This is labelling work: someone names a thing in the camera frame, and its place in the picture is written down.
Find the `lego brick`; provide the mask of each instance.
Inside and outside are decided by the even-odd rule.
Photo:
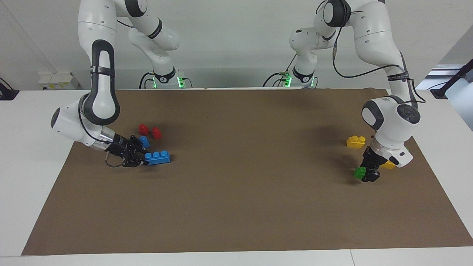
[[[149,165],[163,164],[171,162],[171,157],[167,151],[154,152],[153,154],[145,154],[145,159],[149,162]]]
[[[153,127],[152,133],[153,133],[153,138],[154,138],[155,140],[160,139],[160,138],[163,137],[163,135],[161,135],[161,131],[160,131],[159,128],[157,128],[157,127]]]
[[[394,167],[396,167],[396,165],[393,164],[391,161],[387,161],[387,163],[381,165],[381,167],[387,168],[387,169],[393,169]]]
[[[365,146],[365,142],[366,142],[366,138],[363,136],[361,137],[351,136],[350,138],[347,139],[347,147],[360,149],[360,148],[363,148],[363,146]]]
[[[149,128],[145,126],[144,124],[140,124],[138,126],[138,132],[140,133],[141,136],[148,136],[149,135]]]
[[[353,177],[359,180],[362,180],[365,177],[366,174],[366,167],[358,167],[355,169],[355,172],[353,173]]]
[[[141,136],[140,141],[143,144],[143,148],[149,148],[151,145],[149,144],[148,138],[146,136]]]

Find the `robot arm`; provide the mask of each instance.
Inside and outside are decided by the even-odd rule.
[[[129,30],[128,37],[150,58],[155,80],[163,86],[179,85],[178,71],[168,54],[179,47],[179,34],[163,25],[151,9],[146,9],[141,17],[131,17],[130,21],[135,28]]]
[[[361,173],[362,181],[374,182],[380,176],[377,169],[388,160],[398,167],[412,160],[404,142],[412,136],[420,121],[418,101],[409,82],[404,58],[394,44],[385,4],[377,0],[324,0],[317,8],[314,27],[297,30],[291,36],[291,47],[298,54],[292,71],[295,80],[306,87],[317,62],[312,51],[335,46],[334,61],[335,35],[338,28],[341,30],[345,26],[353,27],[358,57],[385,70],[392,92],[391,96],[368,101],[362,108],[364,121],[376,134],[363,154],[357,173],[358,176]]]
[[[135,136],[127,139],[106,127],[120,114],[114,87],[117,16],[130,17],[136,31],[147,34],[147,39],[156,41],[164,49],[177,49],[177,34],[163,27],[161,20],[151,14],[147,0],[82,0],[78,32],[80,45],[91,62],[91,91],[58,108],[51,120],[51,128],[73,141],[106,151],[107,165],[108,155],[113,154],[123,159],[118,166],[137,167],[149,164],[145,160],[148,151],[142,143]]]

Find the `green led light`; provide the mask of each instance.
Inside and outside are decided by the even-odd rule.
[[[286,81],[284,82],[284,86],[285,87],[291,87],[291,82],[292,82],[292,77],[291,76],[288,76],[286,78]]]
[[[185,82],[182,78],[177,77],[177,82],[179,84],[179,88],[185,88]]]

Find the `white wall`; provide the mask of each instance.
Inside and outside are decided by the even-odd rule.
[[[35,45],[58,71],[71,71],[89,87],[85,52],[77,37],[79,0],[0,0]],[[423,77],[473,24],[471,0],[387,0],[394,39],[404,53],[411,76]],[[271,73],[285,70],[294,52],[290,33],[312,25],[319,1],[313,0],[149,0],[169,27],[182,37],[172,52],[175,64],[197,87],[253,87]],[[38,89],[38,71],[45,71],[18,32],[0,17],[0,75],[19,89]],[[150,64],[118,25],[117,89],[136,88]],[[341,35],[337,65],[346,74],[370,70],[355,54],[352,30]],[[331,65],[331,51],[320,51],[316,75],[320,87],[387,87],[385,73],[345,80]]]
[[[440,64],[466,64],[473,58],[473,26],[458,40]]]
[[[428,89],[431,86],[449,80],[450,79],[425,79],[417,86],[417,89]],[[440,89],[442,86],[443,85],[437,86],[434,89]],[[473,83],[468,83],[465,79],[460,79],[448,89],[446,96],[465,123],[473,130]]]

